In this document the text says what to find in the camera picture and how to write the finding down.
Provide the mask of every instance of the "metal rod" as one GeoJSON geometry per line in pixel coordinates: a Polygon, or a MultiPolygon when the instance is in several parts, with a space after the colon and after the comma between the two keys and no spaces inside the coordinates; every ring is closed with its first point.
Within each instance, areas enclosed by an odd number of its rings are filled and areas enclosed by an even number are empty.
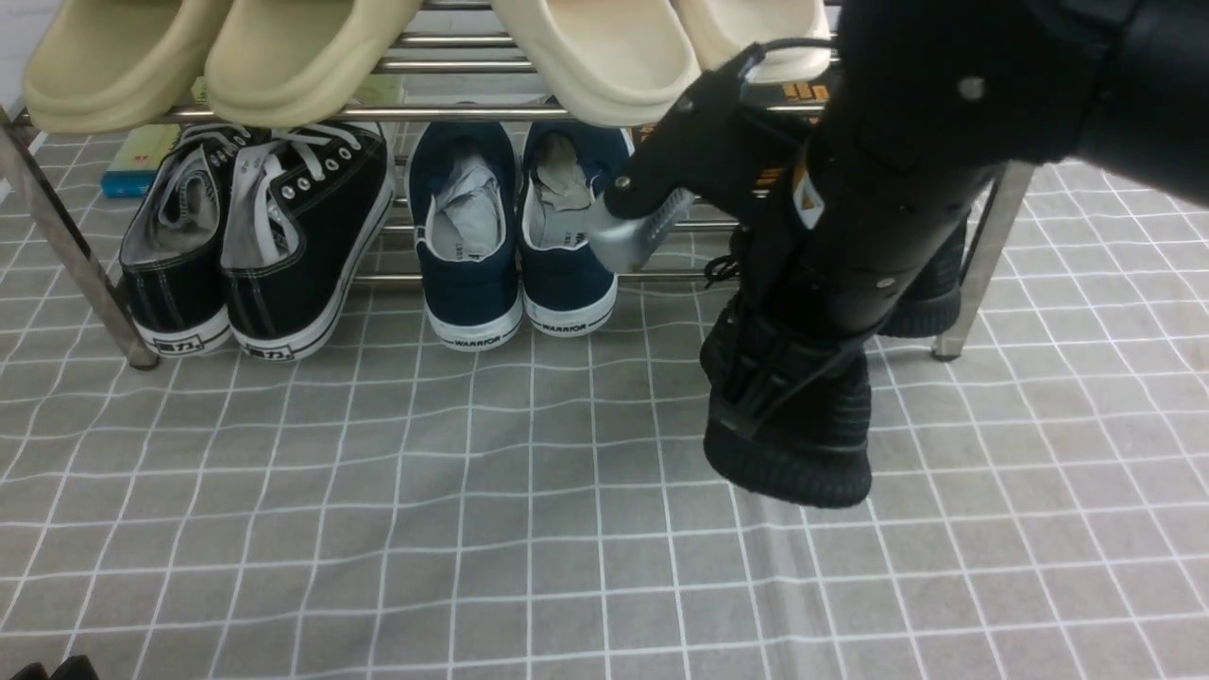
{"type": "Polygon", "coordinates": [[[478,12],[490,8],[491,4],[487,0],[480,0],[479,2],[424,2],[424,10],[429,12],[478,12]]]}
{"type": "MultiPolygon", "coordinates": [[[[405,33],[392,46],[393,50],[519,50],[516,41],[507,33],[487,34],[433,34],[405,33]]],[[[832,51],[831,63],[838,64],[839,52],[832,51]]],[[[475,74],[475,73],[537,73],[525,58],[514,59],[392,59],[378,62],[374,73],[383,74],[475,74]]]]}
{"type": "MultiPolygon", "coordinates": [[[[822,104],[779,104],[770,106],[771,111],[783,114],[817,115],[823,110],[822,104]]],[[[162,116],[150,122],[155,123],[198,123],[219,120],[214,111],[204,106],[174,106],[162,116]]],[[[559,106],[507,106],[491,104],[475,104],[473,106],[348,106],[343,111],[331,116],[331,120],[358,121],[358,122],[421,122],[421,121],[456,121],[456,122],[491,122],[491,121],[563,121],[575,120],[566,109],[559,106]]],[[[22,111],[15,121],[17,126],[33,125],[29,120],[29,111],[22,111]]]]}
{"type": "Polygon", "coordinates": [[[974,240],[966,257],[961,281],[961,316],[953,328],[936,339],[932,357],[937,361],[951,362],[961,356],[1035,171],[1036,168],[1028,163],[1008,163],[1007,169],[991,186],[990,198],[983,209],[982,219],[978,220],[978,229],[974,231],[974,240]]]}
{"type": "Polygon", "coordinates": [[[374,69],[378,74],[534,74],[523,57],[503,59],[395,59],[387,57],[374,69]]]}
{"type": "MultiPolygon", "coordinates": [[[[730,234],[739,223],[735,220],[686,220],[677,224],[673,229],[678,234],[730,234]]],[[[416,225],[413,224],[388,224],[382,227],[382,234],[389,236],[406,236],[412,237],[416,234],[416,225]]]]}
{"type": "Polygon", "coordinates": [[[516,41],[507,33],[451,34],[405,33],[394,44],[395,50],[423,47],[427,50],[479,50],[493,47],[515,50],[516,41]]]}
{"type": "MultiPolygon", "coordinates": [[[[699,270],[689,269],[652,269],[635,273],[618,275],[623,284],[630,283],[704,283],[705,277],[699,270]]],[[[391,286],[400,288],[420,288],[418,273],[365,273],[353,280],[358,286],[391,286]]]]}
{"type": "Polygon", "coordinates": [[[37,231],[63,263],[68,276],[75,281],[131,367],[140,370],[155,368],[160,357],[139,338],[121,290],[105,273],[105,267],[80,234],[80,227],[29,152],[27,143],[28,131],[15,128],[8,114],[0,110],[0,175],[8,179],[13,194],[25,202],[37,231]]]}
{"type": "MultiPolygon", "coordinates": [[[[401,161],[400,160],[395,160],[395,166],[403,167],[405,165],[406,165],[406,159],[403,159],[401,161]]],[[[753,191],[753,194],[756,194],[756,197],[763,198],[763,197],[768,196],[768,190],[767,189],[757,189],[756,191],[753,191]]],[[[407,202],[407,197],[406,196],[399,196],[399,197],[397,197],[394,200],[394,208],[397,211],[406,211],[409,204],[410,203],[407,202]]],[[[708,206],[710,203],[702,201],[701,197],[698,196],[696,201],[694,202],[694,204],[695,206],[708,206]]]]}

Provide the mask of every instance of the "cable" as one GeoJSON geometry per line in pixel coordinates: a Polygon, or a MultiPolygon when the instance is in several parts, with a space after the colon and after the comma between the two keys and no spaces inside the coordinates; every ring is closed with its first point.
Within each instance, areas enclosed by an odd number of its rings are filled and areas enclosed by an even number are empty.
{"type": "Polygon", "coordinates": [[[834,45],[829,39],[826,38],[779,38],[776,40],[769,40],[757,46],[756,52],[752,58],[744,64],[744,69],[740,71],[740,76],[747,80],[751,71],[764,63],[773,52],[780,52],[781,50],[799,50],[799,48],[815,48],[815,50],[833,50],[834,45]]]}

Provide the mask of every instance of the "navy canvas sneaker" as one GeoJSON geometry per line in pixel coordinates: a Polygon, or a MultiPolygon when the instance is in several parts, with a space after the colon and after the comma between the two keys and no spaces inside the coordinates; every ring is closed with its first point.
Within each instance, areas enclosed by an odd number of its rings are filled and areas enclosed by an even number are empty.
{"type": "Polygon", "coordinates": [[[627,131],[575,121],[534,122],[521,161],[525,311],[548,335],[586,335],[617,304],[617,275],[588,244],[588,209],[634,154],[627,131]]]}
{"type": "Polygon", "coordinates": [[[436,336],[464,352],[503,345],[523,317],[508,132],[498,122],[430,123],[407,157],[405,181],[436,336]]]}

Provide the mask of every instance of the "slide sandal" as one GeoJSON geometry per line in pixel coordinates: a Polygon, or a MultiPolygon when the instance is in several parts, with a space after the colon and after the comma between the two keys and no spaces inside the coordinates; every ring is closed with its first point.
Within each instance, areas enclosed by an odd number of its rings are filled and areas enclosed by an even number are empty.
{"type": "Polygon", "coordinates": [[[209,104],[232,122],[299,127],[353,97],[422,0],[235,0],[206,63],[209,104]]]}
{"type": "MultiPolygon", "coordinates": [[[[701,67],[722,65],[752,42],[831,35],[822,0],[673,0],[701,67]]],[[[828,50],[785,50],[769,54],[752,82],[796,82],[831,65],[828,50]]]]}
{"type": "Polygon", "coordinates": [[[64,0],[25,67],[22,94],[46,132],[144,125],[202,75],[231,0],[64,0]]]}
{"type": "Polygon", "coordinates": [[[655,122],[701,75],[666,1],[492,0],[501,23],[579,120],[655,122]]]}

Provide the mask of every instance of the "floor mat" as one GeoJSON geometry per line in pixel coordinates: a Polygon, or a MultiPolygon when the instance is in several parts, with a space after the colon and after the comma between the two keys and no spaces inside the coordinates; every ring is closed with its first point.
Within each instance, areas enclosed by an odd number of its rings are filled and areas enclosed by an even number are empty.
{"type": "MultiPolygon", "coordinates": [[[[118,144],[37,154],[106,263],[118,144]]],[[[705,462],[724,287],[624,287],[591,338],[481,356],[365,292],[299,365],[138,373],[11,198],[0,266],[0,676],[1209,674],[1209,212],[1084,166],[1039,172],[960,361],[873,347],[874,490],[843,512],[705,462]]]]}

